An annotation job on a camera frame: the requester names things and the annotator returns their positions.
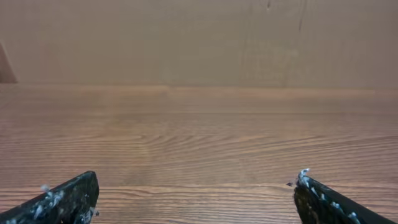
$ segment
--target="wood grain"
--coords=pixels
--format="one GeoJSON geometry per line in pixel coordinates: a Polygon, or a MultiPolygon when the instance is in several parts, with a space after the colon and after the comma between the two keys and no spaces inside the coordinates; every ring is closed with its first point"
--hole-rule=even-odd
{"type": "Polygon", "coordinates": [[[94,223],[300,223],[310,175],[398,221],[398,91],[0,85],[0,211],[95,170],[94,223]]]}

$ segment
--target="black robotic claw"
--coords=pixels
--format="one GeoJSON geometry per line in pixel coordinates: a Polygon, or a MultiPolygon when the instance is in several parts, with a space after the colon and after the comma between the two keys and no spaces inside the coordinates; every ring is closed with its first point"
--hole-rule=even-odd
{"type": "Polygon", "coordinates": [[[303,224],[395,224],[329,187],[298,175],[294,202],[303,224]]]}
{"type": "Polygon", "coordinates": [[[89,224],[100,189],[95,172],[85,172],[0,214],[0,224],[89,224]]]}

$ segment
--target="white specks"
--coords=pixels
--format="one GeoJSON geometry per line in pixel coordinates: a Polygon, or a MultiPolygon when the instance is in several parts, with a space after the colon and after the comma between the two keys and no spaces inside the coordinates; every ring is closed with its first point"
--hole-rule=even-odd
{"type": "Polygon", "coordinates": [[[92,214],[91,209],[90,209],[84,215],[80,215],[80,218],[81,218],[81,221],[83,223],[88,224],[88,223],[90,223],[92,216],[93,216],[93,214],[92,214]]]}
{"type": "Polygon", "coordinates": [[[352,212],[351,214],[349,214],[348,218],[350,218],[352,221],[354,221],[355,224],[361,224],[361,222],[356,218],[356,213],[355,212],[352,212]]]}
{"type": "Polygon", "coordinates": [[[340,205],[339,205],[338,203],[336,203],[336,202],[331,202],[330,205],[333,206],[333,207],[335,207],[335,208],[337,208],[337,209],[340,208],[340,205]]]}
{"type": "Polygon", "coordinates": [[[52,207],[58,205],[59,201],[63,198],[63,191],[61,190],[59,193],[54,195],[54,201],[52,207]]]}
{"type": "Polygon", "coordinates": [[[12,220],[7,220],[6,224],[17,224],[17,220],[15,218],[12,220]]]}
{"type": "Polygon", "coordinates": [[[50,187],[48,186],[48,185],[42,185],[41,187],[40,187],[40,189],[43,191],[43,192],[48,192],[48,191],[50,191],[50,187]]]}
{"type": "Polygon", "coordinates": [[[349,214],[349,215],[348,215],[348,218],[356,218],[356,213],[353,212],[353,213],[349,214]]]}
{"type": "Polygon", "coordinates": [[[299,173],[299,175],[298,175],[298,177],[303,177],[303,176],[305,176],[305,174],[306,174],[308,171],[310,171],[310,168],[306,168],[306,169],[304,169],[304,170],[301,170],[300,173],[299,173]]]}
{"type": "Polygon", "coordinates": [[[317,194],[317,192],[315,191],[315,189],[314,189],[313,187],[311,187],[311,191],[312,191],[317,197],[319,197],[318,194],[317,194]]]}
{"type": "Polygon", "coordinates": [[[298,182],[304,186],[307,186],[310,188],[310,184],[308,183],[309,178],[305,176],[305,174],[310,171],[310,168],[301,170],[300,173],[298,174],[298,182]]]}
{"type": "Polygon", "coordinates": [[[43,206],[41,206],[41,205],[37,206],[36,212],[35,212],[35,215],[33,218],[36,220],[42,212],[43,212],[43,206]]]}

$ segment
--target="wall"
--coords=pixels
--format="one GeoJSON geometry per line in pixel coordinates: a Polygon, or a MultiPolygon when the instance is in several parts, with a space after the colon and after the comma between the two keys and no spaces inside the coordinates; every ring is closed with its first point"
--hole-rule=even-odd
{"type": "Polygon", "coordinates": [[[395,0],[2,0],[21,83],[398,87],[395,0]]]}

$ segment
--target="wooden surface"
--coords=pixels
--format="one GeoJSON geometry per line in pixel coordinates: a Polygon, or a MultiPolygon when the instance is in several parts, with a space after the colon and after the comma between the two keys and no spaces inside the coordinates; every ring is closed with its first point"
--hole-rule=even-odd
{"type": "Polygon", "coordinates": [[[86,170],[93,223],[300,223],[300,169],[398,222],[398,91],[0,85],[0,211],[86,170]]]}
{"type": "Polygon", "coordinates": [[[21,83],[398,89],[396,0],[2,0],[21,83]]]}

